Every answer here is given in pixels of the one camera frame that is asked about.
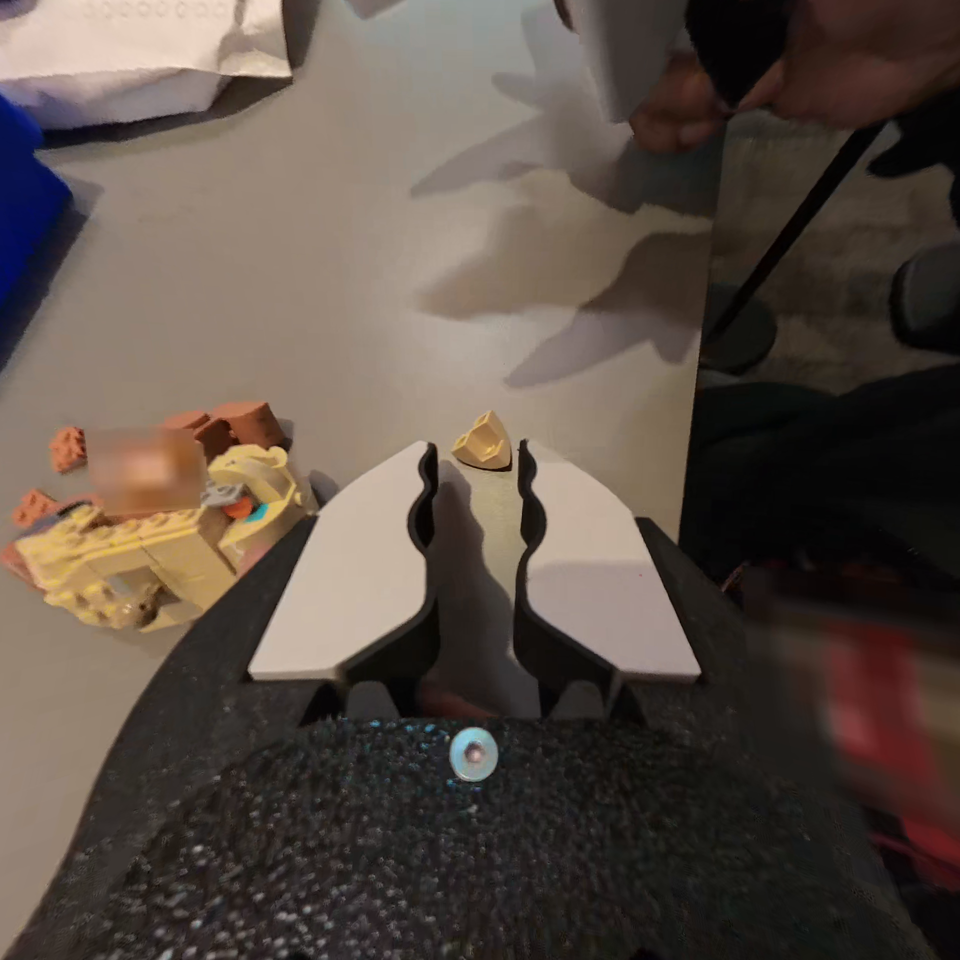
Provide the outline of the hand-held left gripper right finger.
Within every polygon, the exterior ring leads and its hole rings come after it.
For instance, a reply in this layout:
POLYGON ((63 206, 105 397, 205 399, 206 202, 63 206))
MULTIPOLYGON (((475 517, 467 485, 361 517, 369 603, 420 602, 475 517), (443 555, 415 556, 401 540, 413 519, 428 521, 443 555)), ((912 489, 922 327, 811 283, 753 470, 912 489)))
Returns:
POLYGON ((697 681, 701 666, 630 508, 535 440, 518 447, 517 481, 520 665, 541 685, 697 681))

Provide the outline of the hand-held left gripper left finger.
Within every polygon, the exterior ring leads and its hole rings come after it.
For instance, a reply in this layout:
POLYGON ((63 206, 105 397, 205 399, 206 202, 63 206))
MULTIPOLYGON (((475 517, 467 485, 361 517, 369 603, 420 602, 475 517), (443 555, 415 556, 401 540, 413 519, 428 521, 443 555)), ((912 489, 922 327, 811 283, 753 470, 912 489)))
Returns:
POLYGON ((418 440, 319 511, 247 666, 258 682, 415 680, 440 648, 434 536, 438 451, 418 440))

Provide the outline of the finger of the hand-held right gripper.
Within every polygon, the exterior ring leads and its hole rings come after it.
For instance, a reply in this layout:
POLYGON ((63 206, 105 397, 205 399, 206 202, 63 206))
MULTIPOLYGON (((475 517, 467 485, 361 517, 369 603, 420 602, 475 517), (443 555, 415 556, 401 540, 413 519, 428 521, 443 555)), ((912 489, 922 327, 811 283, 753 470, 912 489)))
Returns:
POLYGON ((687 1, 559 1, 582 46, 606 118, 627 122, 662 77, 671 54, 689 52, 687 1))

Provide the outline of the tan curved brick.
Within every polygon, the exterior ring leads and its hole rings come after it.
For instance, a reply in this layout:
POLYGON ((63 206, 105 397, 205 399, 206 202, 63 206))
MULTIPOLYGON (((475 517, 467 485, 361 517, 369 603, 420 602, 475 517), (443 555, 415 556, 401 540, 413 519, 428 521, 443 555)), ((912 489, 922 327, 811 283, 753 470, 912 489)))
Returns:
POLYGON ((460 463, 485 472, 504 472, 513 462, 512 444, 497 413, 481 414, 473 426, 457 438, 451 453, 460 463))

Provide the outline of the tan and brown brick model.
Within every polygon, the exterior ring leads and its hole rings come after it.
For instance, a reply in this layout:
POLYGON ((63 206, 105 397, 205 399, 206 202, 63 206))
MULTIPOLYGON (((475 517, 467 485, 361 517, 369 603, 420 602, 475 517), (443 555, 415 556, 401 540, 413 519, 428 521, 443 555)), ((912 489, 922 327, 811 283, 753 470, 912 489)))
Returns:
POLYGON ((2 569, 88 626, 149 633, 206 613, 319 510, 263 400, 86 433, 90 490, 2 548, 2 569))

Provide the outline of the grey desk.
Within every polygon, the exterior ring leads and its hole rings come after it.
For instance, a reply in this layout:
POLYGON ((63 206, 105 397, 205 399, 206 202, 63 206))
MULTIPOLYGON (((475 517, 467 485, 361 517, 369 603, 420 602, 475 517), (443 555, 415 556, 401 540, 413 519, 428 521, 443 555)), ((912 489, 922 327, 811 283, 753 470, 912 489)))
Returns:
POLYGON ((450 461, 493 410, 679 530, 722 148, 603 118, 551 2, 307 6, 293 82, 47 153, 80 216, 2 368, 2 546, 55 429, 267 401, 326 496, 441 458, 443 678, 539 712, 507 665, 517 482, 450 461))

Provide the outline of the reddish brown square brick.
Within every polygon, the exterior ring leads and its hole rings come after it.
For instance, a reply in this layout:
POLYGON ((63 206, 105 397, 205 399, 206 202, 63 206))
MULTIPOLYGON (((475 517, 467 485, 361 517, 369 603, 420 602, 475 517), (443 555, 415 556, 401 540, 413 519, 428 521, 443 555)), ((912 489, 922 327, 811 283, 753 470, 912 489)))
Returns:
POLYGON ((49 442, 49 452, 56 474, 69 474, 85 467, 89 459, 85 431, 75 425, 57 429, 49 442))

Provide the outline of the black chair base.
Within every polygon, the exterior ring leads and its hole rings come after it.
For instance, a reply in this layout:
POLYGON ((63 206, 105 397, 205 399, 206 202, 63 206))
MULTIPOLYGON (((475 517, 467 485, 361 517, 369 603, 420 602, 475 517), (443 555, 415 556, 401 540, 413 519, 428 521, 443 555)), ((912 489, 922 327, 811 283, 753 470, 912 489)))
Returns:
POLYGON ((921 250, 903 263, 890 293, 895 338, 917 350, 959 356, 959 240, 921 250))

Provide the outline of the reddish brown flat plate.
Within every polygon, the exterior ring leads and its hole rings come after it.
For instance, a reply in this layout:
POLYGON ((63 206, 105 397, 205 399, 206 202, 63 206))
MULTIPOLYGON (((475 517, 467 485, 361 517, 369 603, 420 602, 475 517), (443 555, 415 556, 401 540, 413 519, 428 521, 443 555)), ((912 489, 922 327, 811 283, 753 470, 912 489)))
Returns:
POLYGON ((33 487, 20 498, 11 513, 11 521, 19 529, 29 528, 43 518, 55 515, 59 502, 43 490, 33 487))

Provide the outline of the blue plastic bin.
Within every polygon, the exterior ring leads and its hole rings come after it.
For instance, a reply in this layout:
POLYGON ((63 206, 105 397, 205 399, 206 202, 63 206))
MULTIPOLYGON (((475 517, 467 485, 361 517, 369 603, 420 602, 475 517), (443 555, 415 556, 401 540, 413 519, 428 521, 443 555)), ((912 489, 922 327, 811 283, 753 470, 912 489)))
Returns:
POLYGON ((73 206, 66 182, 40 157, 44 134, 19 105, 1 98, 1 311, 9 317, 46 282, 64 245, 73 206))

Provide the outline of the white paper bag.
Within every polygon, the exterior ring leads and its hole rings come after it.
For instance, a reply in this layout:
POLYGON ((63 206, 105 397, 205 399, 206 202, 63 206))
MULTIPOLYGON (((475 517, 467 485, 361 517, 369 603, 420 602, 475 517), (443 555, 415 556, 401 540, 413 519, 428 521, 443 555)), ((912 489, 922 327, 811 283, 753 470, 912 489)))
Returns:
POLYGON ((2 2, 2 94, 46 129, 198 113, 234 78, 291 75, 282 2, 2 2))

